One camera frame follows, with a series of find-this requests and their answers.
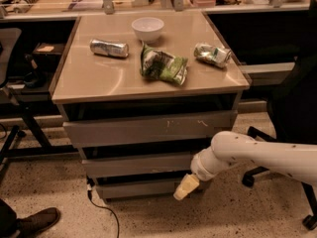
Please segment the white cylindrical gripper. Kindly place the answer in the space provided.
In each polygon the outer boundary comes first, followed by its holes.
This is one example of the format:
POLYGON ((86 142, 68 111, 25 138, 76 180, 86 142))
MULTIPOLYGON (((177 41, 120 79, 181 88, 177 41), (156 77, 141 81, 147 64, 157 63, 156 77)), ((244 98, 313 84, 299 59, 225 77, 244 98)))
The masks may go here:
POLYGON ((211 148, 204 149, 195 154, 191 161, 191 172, 186 174, 176 188, 173 197, 176 200, 183 200, 200 185, 200 180, 208 181, 219 173, 232 168, 234 162, 219 159, 211 148))

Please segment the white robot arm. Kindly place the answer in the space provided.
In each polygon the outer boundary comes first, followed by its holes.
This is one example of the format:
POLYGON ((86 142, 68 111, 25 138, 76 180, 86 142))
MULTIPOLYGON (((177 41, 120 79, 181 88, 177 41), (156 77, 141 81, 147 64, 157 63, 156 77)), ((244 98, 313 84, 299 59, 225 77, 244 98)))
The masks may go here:
POLYGON ((222 171, 241 161, 285 175, 310 185, 317 185, 317 146, 295 143, 257 141, 230 131, 217 133, 210 146, 194 155, 190 174, 186 174, 173 196, 183 200, 200 186, 222 171))

